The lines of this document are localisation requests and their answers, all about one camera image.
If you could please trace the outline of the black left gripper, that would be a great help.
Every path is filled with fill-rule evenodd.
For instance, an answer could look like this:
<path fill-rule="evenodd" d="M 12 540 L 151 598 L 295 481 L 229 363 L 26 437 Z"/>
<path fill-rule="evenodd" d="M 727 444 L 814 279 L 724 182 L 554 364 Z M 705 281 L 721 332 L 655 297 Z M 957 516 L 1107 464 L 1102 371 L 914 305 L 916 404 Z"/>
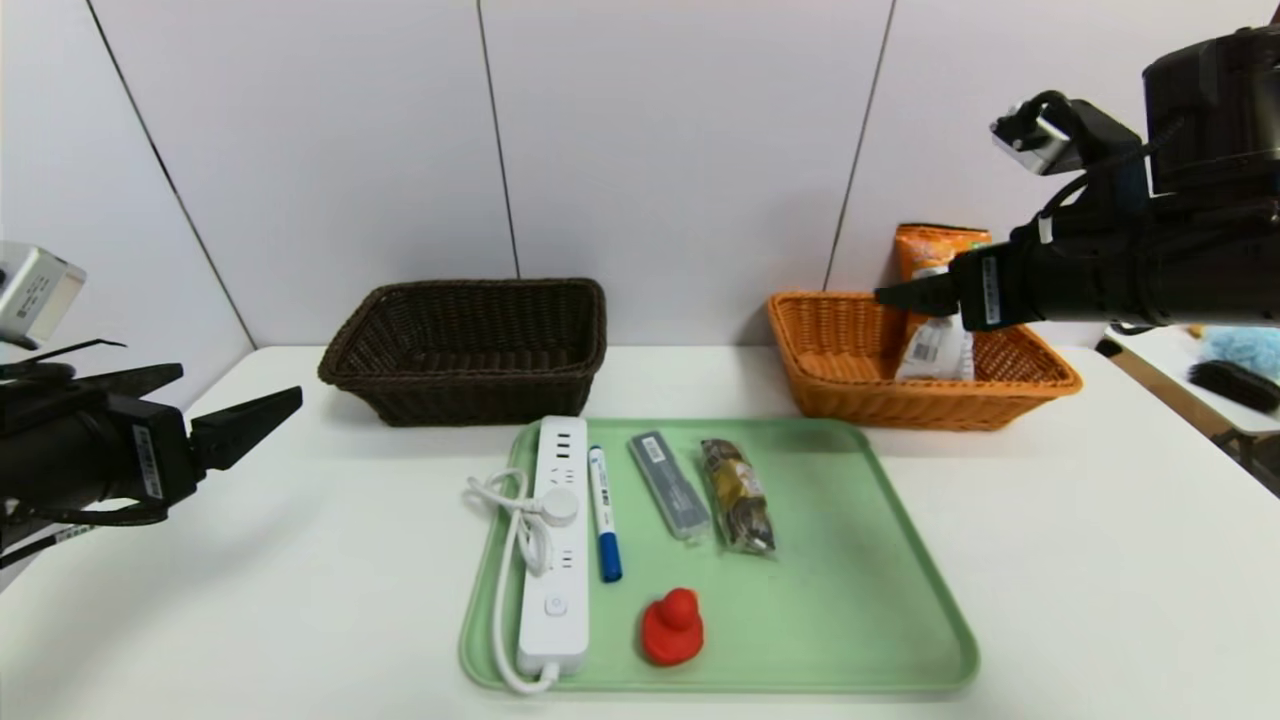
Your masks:
<path fill-rule="evenodd" d="M 81 377 L 91 389 L 3 391 L 3 498 L 27 512 L 78 512 L 125 498 L 166 507 L 198 471 L 225 471 L 303 405 L 300 386 L 189 420 L 140 398 L 186 374 L 179 363 Z"/>

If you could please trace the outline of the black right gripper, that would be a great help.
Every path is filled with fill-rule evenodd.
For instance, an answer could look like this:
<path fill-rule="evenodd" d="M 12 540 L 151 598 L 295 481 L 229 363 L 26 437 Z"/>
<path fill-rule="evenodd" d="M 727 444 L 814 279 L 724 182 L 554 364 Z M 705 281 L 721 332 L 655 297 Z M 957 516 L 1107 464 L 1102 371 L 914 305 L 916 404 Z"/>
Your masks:
<path fill-rule="evenodd" d="M 956 256 L 948 272 L 879 287 L 874 300 L 928 318 L 952 316 L 960 307 L 973 332 L 1036 322 L 1149 324 L 1130 258 L 1042 243 L 1034 227 Z"/>

